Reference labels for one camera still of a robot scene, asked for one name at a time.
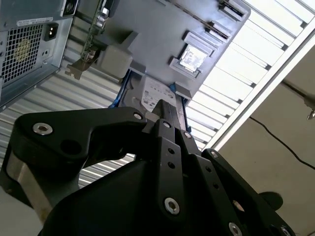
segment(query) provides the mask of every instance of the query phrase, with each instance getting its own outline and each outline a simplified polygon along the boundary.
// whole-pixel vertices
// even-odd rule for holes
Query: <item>metal frame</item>
[[[315,45],[315,19],[313,19],[283,56],[268,71],[249,96],[242,102],[223,127],[206,145],[206,148],[220,148],[232,137],[250,115],[263,103],[267,96],[288,75],[305,54]]]

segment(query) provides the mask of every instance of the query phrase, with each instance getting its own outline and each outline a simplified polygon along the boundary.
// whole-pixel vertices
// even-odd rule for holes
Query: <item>metal screw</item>
[[[185,132],[184,134],[185,134],[185,136],[186,136],[187,138],[191,139],[190,133]]]
[[[217,155],[214,151],[211,152],[211,155],[212,155],[214,158],[217,158],[217,157],[218,157],[218,155]]]
[[[179,205],[177,201],[175,201],[172,198],[166,198],[164,201],[164,206],[166,210],[171,213],[172,215],[178,215],[179,214]]]
[[[285,227],[281,226],[281,230],[284,232],[284,234],[286,236],[291,236],[291,234],[289,233],[289,231]]]
[[[71,12],[73,9],[74,9],[74,4],[71,2],[69,2],[67,6],[65,7],[65,10],[67,13]]]
[[[142,116],[138,113],[133,114],[134,117],[136,117],[137,119],[142,119]]]
[[[231,233],[233,234],[233,236],[242,236],[243,235],[240,228],[238,228],[238,226],[236,224],[234,224],[233,222],[229,223],[228,227],[229,227]]]
[[[164,124],[164,126],[167,127],[167,128],[170,128],[170,127],[171,127],[171,125],[170,125],[169,123],[165,122],[165,121],[163,122],[163,124]]]
[[[39,135],[48,135],[53,132],[53,128],[46,123],[36,123],[33,125],[33,131]]]

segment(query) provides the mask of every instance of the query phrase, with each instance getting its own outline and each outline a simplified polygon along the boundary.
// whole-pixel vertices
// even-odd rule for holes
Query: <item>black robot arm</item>
[[[219,153],[201,153],[179,124],[162,100],[148,118],[134,108],[21,116],[0,184],[34,208],[41,236],[295,235]],[[126,153],[135,161],[79,189],[82,168]]]

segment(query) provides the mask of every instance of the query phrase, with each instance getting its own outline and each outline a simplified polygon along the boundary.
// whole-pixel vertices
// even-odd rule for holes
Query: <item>white ceiling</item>
[[[314,61],[312,48],[286,80],[315,94]],[[252,116],[315,166],[315,120],[306,120],[309,112],[299,97],[279,85]],[[315,171],[300,164],[260,125],[247,120],[220,153],[257,192],[282,195],[284,205],[278,214],[298,236],[315,231]]]

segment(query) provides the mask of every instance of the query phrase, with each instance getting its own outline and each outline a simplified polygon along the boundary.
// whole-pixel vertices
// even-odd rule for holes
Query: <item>blue cable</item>
[[[131,70],[128,70],[128,72],[126,73],[124,79],[123,79],[123,84],[115,98],[115,100],[113,101],[112,105],[110,105],[108,108],[114,108],[117,107],[120,103],[120,100],[122,99],[123,93],[127,87],[127,84],[129,82],[129,79],[131,77]]]

